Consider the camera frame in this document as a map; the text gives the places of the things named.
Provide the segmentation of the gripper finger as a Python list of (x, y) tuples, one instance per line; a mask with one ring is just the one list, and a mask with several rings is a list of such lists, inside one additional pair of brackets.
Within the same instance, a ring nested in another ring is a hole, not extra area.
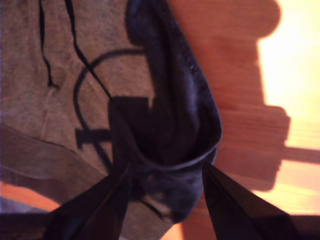
[(204, 165), (204, 196), (218, 240), (298, 240), (289, 215), (222, 171)]
[(128, 166), (110, 175), (50, 213), (46, 240), (117, 240), (129, 195)]

